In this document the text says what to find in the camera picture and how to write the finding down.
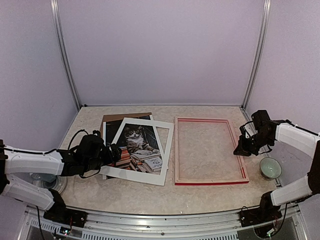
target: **cat picture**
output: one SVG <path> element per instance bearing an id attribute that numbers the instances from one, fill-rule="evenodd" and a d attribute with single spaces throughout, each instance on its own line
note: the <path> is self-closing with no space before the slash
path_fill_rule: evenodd
<path id="1" fill-rule="evenodd" d="M 127 150 L 130 154 L 151 155 L 160 151 L 153 148 L 144 138 L 144 129 L 140 125 L 125 127 L 123 129 Z"/>

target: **cat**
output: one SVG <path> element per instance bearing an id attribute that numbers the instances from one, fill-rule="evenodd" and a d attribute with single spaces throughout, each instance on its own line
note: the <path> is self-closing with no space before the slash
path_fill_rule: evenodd
<path id="1" fill-rule="evenodd" d="M 147 143 L 143 135 L 142 126 L 125 127 L 124 137 L 130 154 L 151 155 L 160 153 L 158 149 Z"/>

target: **glass bowl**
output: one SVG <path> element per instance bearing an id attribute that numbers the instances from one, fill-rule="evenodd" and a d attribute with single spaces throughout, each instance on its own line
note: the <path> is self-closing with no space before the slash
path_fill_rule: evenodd
<path id="1" fill-rule="evenodd" d="M 279 178 L 282 174 L 282 168 L 277 160 L 271 157 L 265 157 L 260 162 L 260 171 L 262 176 L 268 180 Z"/>

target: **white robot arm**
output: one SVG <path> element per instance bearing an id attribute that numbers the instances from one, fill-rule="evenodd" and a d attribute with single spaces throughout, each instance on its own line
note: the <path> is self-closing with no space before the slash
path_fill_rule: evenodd
<path id="1" fill-rule="evenodd" d="M 290 145 L 313 158 L 308 174 L 284 187 L 262 195 L 258 208 L 242 210 L 243 227 L 274 220 L 281 217 L 280 206 L 292 202 L 302 202 L 320 193 L 320 137 L 319 134 L 293 125 L 289 120 L 270 120 L 266 110 L 252 114 L 256 134 L 250 135 L 245 125 L 240 127 L 242 135 L 233 154 L 241 156 L 258 155 L 263 146 L 275 145 L 275 141 Z"/>
<path id="2" fill-rule="evenodd" d="M 115 144 L 105 146 L 98 131 L 85 135 L 80 144 L 70 150 L 29 151 L 4 145 L 0 140 L 0 194 L 45 210 L 44 218 L 64 224 L 72 219 L 74 226 L 83 227 L 87 213 L 66 208 L 57 191 L 37 187 L 14 173 L 82 177 L 120 158 L 121 150 Z"/>

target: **white border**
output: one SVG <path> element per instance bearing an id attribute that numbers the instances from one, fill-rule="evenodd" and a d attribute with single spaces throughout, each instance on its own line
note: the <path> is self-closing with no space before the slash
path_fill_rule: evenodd
<path id="1" fill-rule="evenodd" d="M 115 178 L 120 178 L 120 179 L 127 179 L 127 180 L 140 182 L 140 183 L 154 184 L 154 185 L 160 185 L 160 186 L 165 185 L 175 125 L 170 122 L 125 117 L 123 119 L 113 141 L 112 141 L 112 144 L 117 143 L 126 124 L 135 124 L 135 125 L 152 126 L 153 127 L 155 138 L 158 143 L 159 151 L 160 151 L 160 154 L 162 156 L 162 161 L 163 161 L 160 175 L 132 171 L 132 170 L 127 170 L 127 169 L 121 169 L 121 168 L 116 168 L 116 167 L 112 167 L 112 166 L 103 166 L 100 170 L 100 174 L 115 177 Z M 168 133 L 168 137 L 167 137 L 166 145 L 165 145 L 165 153 L 162 148 L 156 127 L 169 129 L 169 133 Z"/>

